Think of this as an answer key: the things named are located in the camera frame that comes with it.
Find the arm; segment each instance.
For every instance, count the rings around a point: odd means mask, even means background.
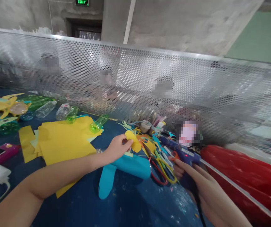
[[[188,173],[199,190],[202,210],[209,221],[216,226],[252,227],[245,215],[233,203],[217,181],[201,167],[175,160],[174,174],[177,179]]]
[[[43,200],[57,190],[120,158],[132,144],[124,134],[116,136],[104,153],[59,162],[25,178],[1,203],[0,227],[30,226]]]

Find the concrete wall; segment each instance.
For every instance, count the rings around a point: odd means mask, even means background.
[[[103,6],[104,0],[91,1],[89,7],[71,0],[0,0],[0,28],[66,35],[67,17],[102,20]]]
[[[129,44],[225,55],[263,0],[137,0]]]
[[[102,40],[122,44],[131,0],[104,0]]]
[[[224,55],[262,1],[137,0],[128,43]],[[122,43],[130,2],[77,7],[72,0],[0,0],[0,28],[67,35],[66,18],[103,19],[102,40]]]

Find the red plastic sheet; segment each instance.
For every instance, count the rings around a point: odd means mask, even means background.
[[[271,211],[271,165],[241,152],[209,145],[202,159],[230,178]],[[216,172],[207,168],[254,226],[271,226],[271,218]]]

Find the green wall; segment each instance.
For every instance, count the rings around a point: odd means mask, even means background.
[[[271,63],[271,12],[257,11],[226,57]]]

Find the perforated metal panel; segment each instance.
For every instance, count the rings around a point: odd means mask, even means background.
[[[101,70],[111,70],[107,79]],[[165,80],[172,97],[155,97],[155,81]],[[3,29],[0,86],[127,122],[157,111],[171,131],[197,120],[213,143],[231,142],[271,115],[270,64]]]

